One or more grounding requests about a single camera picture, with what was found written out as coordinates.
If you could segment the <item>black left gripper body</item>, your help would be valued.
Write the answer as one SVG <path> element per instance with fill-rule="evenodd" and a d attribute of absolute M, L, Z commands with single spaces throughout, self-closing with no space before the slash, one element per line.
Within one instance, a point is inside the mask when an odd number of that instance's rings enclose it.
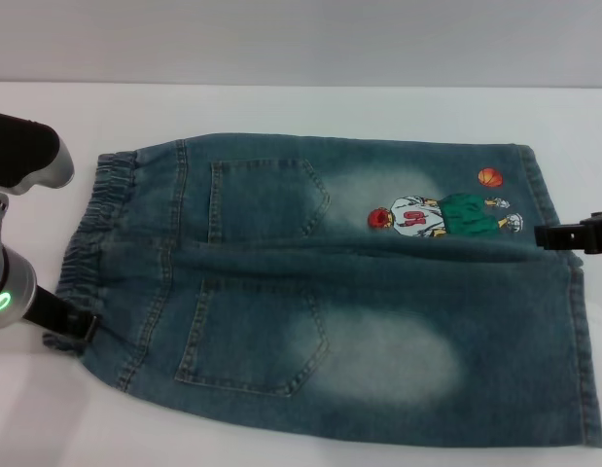
<path fill-rule="evenodd" d="M 50 332 L 67 335 L 73 329 L 74 307 L 37 286 L 34 299 L 23 319 Z"/>

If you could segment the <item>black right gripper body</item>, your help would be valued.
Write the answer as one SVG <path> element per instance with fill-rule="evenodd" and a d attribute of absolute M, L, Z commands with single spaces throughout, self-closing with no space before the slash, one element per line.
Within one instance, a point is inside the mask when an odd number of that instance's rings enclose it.
<path fill-rule="evenodd" d="M 585 253 L 602 253 L 602 211 L 580 221 Z"/>

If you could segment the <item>blue denim shorts with basketball print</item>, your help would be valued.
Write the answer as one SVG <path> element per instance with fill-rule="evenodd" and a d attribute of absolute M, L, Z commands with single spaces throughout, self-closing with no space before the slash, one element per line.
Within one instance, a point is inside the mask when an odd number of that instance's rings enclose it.
<path fill-rule="evenodd" d="M 534 152 L 220 133 L 99 158 L 56 293 L 135 398 L 441 448 L 602 447 L 581 260 Z"/>

